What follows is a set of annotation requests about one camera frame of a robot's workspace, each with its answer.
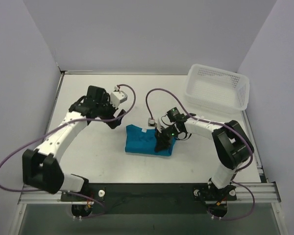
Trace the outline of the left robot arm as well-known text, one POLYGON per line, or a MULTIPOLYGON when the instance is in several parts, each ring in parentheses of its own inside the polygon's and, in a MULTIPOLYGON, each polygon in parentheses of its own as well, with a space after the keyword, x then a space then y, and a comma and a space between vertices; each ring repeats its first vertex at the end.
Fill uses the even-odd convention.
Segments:
POLYGON ((55 194, 72 191, 78 201, 90 195, 88 179, 64 173, 60 161, 77 135, 92 121, 103 121, 111 129, 121 124, 126 113, 121 110, 114 116, 120 104, 127 101, 127 94, 116 86, 112 93, 104 88, 89 86, 86 95, 79 98, 68 109, 58 129, 35 149, 27 149, 22 155, 23 182, 42 191, 55 194))

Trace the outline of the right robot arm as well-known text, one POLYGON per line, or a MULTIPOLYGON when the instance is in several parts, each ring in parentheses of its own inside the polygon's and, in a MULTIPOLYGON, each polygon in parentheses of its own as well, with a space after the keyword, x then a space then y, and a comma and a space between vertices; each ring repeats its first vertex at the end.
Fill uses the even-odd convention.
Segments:
POLYGON ((241 125, 230 122, 215 122, 204 119, 196 114, 182 114, 175 107, 170 109, 168 116, 170 125, 164 127, 161 120, 148 120, 149 126, 155 127, 155 152, 168 150, 178 135, 198 135, 214 142, 220 165, 206 185, 210 198, 224 198, 235 189, 232 185, 237 172, 244 167, 243 163, 252 162, 254 147, 241 125))

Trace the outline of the teal t shirt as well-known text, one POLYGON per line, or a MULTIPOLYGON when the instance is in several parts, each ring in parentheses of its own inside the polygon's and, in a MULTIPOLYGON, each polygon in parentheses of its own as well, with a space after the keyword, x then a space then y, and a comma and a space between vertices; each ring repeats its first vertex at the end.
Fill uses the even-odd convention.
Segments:
POLYGON ((155 152, 156 137, 154 129, 144 129, 133 124, 126 126, 125 152, 169 157, 172 155, 175 139, 167 150, 155 152))

